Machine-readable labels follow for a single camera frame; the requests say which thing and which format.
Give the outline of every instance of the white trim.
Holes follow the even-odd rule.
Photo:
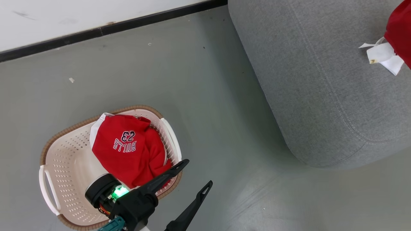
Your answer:
[[[110,117],[110,116],[113,116],[113,114],[110,114],[110,113],[107,113],[107,112],[103,113],[100,116],[100,118],[93,124],[93,126],[91,126],[91,129],[90,129],[90,146],[91,146],[91,149],[93,149],[94,142],[96,141],[97,132],[99,131],[99,128],[100,128],[101,124],[106,119],[106,116]]]

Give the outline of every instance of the white wall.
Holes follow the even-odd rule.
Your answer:
[[[0,52],[203,0],[0,0]]]

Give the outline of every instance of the white plastic basket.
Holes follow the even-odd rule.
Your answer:
[[[158,111],[136,105],[111,113],[143,116],[151,120],[151,126],[159,132],[172,164],[181,161],[174,131]],[[97,229],[108,221],[84,196],[88,186],[107,173],[92,153],[89,141],[90,128],[98,118],[96,116],[56,134],[45,145],[40,159],[39,183],[44,200],[62,223],[76,230]],[[54,200],[48,193],[45,176]],[[161,199],[174,190],[180,179],[181,173],[159,190],[157,197]]]

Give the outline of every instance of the red fabric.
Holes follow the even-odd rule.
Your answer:
[[[388,19],[385,39],[411,67],[411,0],[403,1]]]
[[[131,115],[106,116],[92,147],[102,166],[128,187],[141,186],[171,168],[160,135],[150,120]]]

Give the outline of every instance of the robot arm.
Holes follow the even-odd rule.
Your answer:
[[[154,213],[158,205],[155,193],[171,178],[177,176],[189,160],[185,159],[168,171],[152,179],[147,184],[134,189],[118,198],[113,192],[121,183],[111,174],[104,175],[96,180],[86,191],[86,198],[95,207],[105,211],[110,222],[99,231],[148,231],[148,218]],[[185,231],[193,220],[202,202],[212,187],[208,182],[197,194],[195,200],[176,219],[171,221],[166,231]]]

